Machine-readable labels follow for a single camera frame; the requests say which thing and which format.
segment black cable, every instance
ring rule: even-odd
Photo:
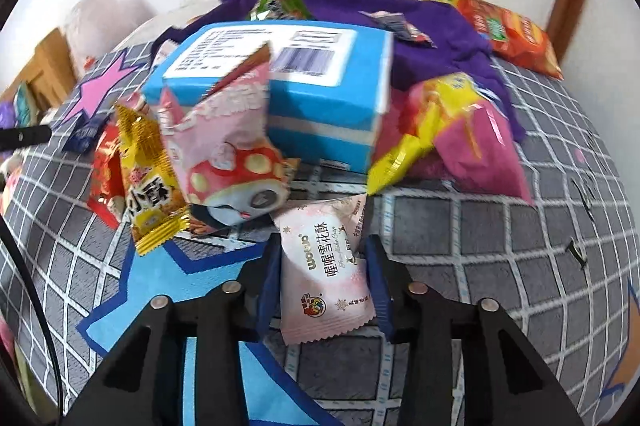
[[[60,364],[58,363],[58,356],[56,354],[56,348],[53,345],[53,337],[51,335],[51,331],[49,330],[49,325],[47,324],[47,319],[44,315],[44,310],[42,309],[42,304],[40,303],[40,298],[38,297],[38,293],[36,291],[36,287],[33,284],[33,279],[31,279],[31,274],[29,273],[29,269],[22,257],[20,250],[18,249],[18,245],[15,243],[15,240],[7,226],[4,218],[0,216],[0,240],[6,247],[6,250],[9,251],[9,255],[11,259],[14,261],[15,267],[20,273],[20,277],[22,278],[22,282],[24,283],[24,288],[27,291],[27,295],[29,296],[29,300],[31,305],[33,306],[33,310],[36,313],[36,317],[38,318],[38,323],[40,324],[40,328],[42,329],[42,334],[44,335],[44,341],[47,343],[47,352],[49,353],[49,357],[51,358],[51,364],[53,365],[53,376],[56,380],[56,393],[58,394],[58,418],[54,423],[56,426],[59,426],[62,422],[62,406],[63,406],[63,390],[62,390],[62,374],[60,373]]]

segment small pink wrapper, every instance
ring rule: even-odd
[[[297,201],[272,215],[284,251],[280,330],[286,345],[337,336],[375,317],[365,261],[353,254],[366,199]]]

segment purple cloth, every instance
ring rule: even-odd
[[[167,29],[155,41],[152,56],[167,39],[182,43],[201,27],[223,21],[245,19],[257,0],[221,0],[222,4],[184,29]],[[358,11],[385,10],[404,13],[407,21],[428,34],[436,49],[395,40],[391,67],[391,85],[407,90],[415,83],[453,72],[466,72],[476,83],[488,88],[500,98],[501,108],[509,119],[516,141],[526,135],[515,117],[511,99],[504,82],[492,68],[491,44],[482,38],[466,19],[452,6],[440,2],[417,0],[303,0],[309,11],[321,21],[375,26]]]

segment dark blue snack package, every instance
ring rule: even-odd
[[[73,132],[62,147],[63,151],[85,154],[92,150],[108,120],[109,116],[93,116],[87,120],[84,113],[80,114]]]

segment green snack package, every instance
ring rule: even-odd
[[[247,19],[257,20],[313,20],[302,0],[258,0]]]

